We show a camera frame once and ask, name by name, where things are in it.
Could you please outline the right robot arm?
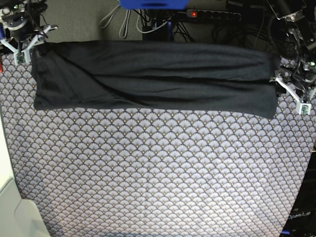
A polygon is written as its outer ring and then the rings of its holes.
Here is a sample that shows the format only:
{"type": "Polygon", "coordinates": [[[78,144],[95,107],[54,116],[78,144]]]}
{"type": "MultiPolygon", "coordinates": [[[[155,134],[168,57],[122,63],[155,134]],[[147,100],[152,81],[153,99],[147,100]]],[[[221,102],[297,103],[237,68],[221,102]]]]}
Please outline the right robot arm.
{"type": "Polygon", "coordinates": [[[40,25],[47,10],[45,0],[2,0],[0,2],[0,50],[13,53],[16,65],[30,63],[33,47],[43,44],[56,25],[40,25]]]}

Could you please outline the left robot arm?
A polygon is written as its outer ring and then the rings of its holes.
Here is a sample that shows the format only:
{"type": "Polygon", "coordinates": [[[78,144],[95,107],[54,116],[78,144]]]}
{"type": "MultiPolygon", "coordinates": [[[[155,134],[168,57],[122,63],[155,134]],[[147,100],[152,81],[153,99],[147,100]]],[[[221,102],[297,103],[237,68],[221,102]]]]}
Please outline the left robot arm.
{"type": "Polygon", "coordinates": [[[309,115],[316,95],[316,33],[303,13],[307,4],[304,0],[268,0],[267,4],[275,19],[285,22],[296,52],[294,59],[275,71],[271,81],[292,96],[299,115],[309,115]]]}

